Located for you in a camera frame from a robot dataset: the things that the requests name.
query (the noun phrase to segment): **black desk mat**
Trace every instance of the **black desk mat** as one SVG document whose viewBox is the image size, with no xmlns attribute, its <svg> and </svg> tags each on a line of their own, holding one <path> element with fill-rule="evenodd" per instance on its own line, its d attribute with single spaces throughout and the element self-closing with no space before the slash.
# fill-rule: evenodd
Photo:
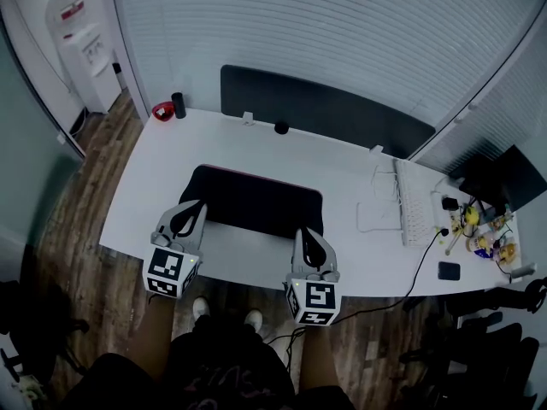
<svg viewBox="0 0 547 410">
<path fill-rule="evenodd" d="M 207 220 L 293 239 L 298 228 L 323 235 L 319 191 L 213 166 L 199 166 L 179 203 L 207 203 Z"/>
</svg>

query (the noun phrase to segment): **dark desk divider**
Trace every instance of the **dark desk divider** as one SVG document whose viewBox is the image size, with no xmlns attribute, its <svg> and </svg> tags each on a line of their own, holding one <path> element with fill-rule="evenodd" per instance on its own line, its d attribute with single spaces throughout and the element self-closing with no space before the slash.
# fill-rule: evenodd
<svg viewBox="0 0 547 410">
<path fill-rule="evenodd" d="M 221 69 L 222 113 L 290 127 L 408 158 L 435 128 L 364 97 L 252 68 Z"/>
</svg>

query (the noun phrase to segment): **white desk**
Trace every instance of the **white desk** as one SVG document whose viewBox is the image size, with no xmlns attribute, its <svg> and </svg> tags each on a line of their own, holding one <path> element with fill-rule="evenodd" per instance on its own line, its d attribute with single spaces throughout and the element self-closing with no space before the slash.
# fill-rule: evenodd
<svg viewBox="0 0 547 410">
<path fill-rule="evenodd" d="M 187 109 L 183 120 L 148 120 L 121 177 L 100 244 L 143 258 L 157 221 L 164 211 L 178 204 L 194 169 L 202 164 L 318 190 L 323 195 L 324 238 L 336 251 L 344 296 L 403 296 L 409 290 L 424 250 L 405 248 L 400 232 L 363 234 L 356 228 L 359 202 L 362 229 L 385 227 L 386 217 L 376 220 L 380 219 L 380 205 L 387 205 L 382 211 L 389 213 L 388 220 L 395 214 L 392 227 L 400 227 L 397 203 L 379 203 L 371 184 L 377 166 L 393 171 L 390 156 L 370 155 L 368 149 L 307 132 L 290 130 L 281 136 L 268 124 L 243 126 L 240 119 L 195 109 Z M 432 190 L 443 175 L 422 168 L 423 180 Z M 447 185 L 438 189 L 460 202 L 468 199 Z M 374 214 L 370 220 L 367 208 Z M 446 212 L 438 214 L 448 219 Z M 518 241 L 516 223 L 511 227 Z M 450 240 L 451 234 L 444 244 L 432 246 L 413 296 L 508 283 L 494 262 L 466 251 L 464 238 L 447 258 L 444 250 Z M 207 222 L 201 250 L 200 273 L 226 281 L 282 289 L 291 269 L 291 240 L 228 225 Z M 459 263 L 461 280 L 438 280 L 439 261 Z"/>
</svg>

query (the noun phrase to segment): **smartphone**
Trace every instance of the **smartphone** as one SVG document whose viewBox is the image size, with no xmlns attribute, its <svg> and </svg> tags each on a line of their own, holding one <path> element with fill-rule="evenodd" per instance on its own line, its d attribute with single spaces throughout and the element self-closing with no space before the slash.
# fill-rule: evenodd
<svg viewBox="0 0 547 410">
<path fill-rule="evenodd" d="M 460 265 L 456 263 L 447 263 L 440 261 L 438 264 L 438 278 L 447 281 L 460 280 Z"/>
</svg>

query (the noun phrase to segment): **white sneaker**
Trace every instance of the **white sneaker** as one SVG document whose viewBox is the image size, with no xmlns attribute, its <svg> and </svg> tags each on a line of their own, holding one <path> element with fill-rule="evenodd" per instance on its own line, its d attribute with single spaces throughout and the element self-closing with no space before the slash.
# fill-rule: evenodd
<svg viewBox="0 0 547 410">
<path fill-rule="evenodd" d="M 258 332 L 262 328 L 262 313 L 260 310 L 250 310 L 245 317 L 246 325 L 250 325 Z"/>
<path fill-rule="evenodd" d="M 202 316 L 211 315 L 209 303 L 207 302 L 207 299 L 205 299 L 203 296 L 199 296 L 194 299 L 194 305 L 192 306 L 191 311 L 194 313 L 195 320 L 198 320 Z"/>
</svg>

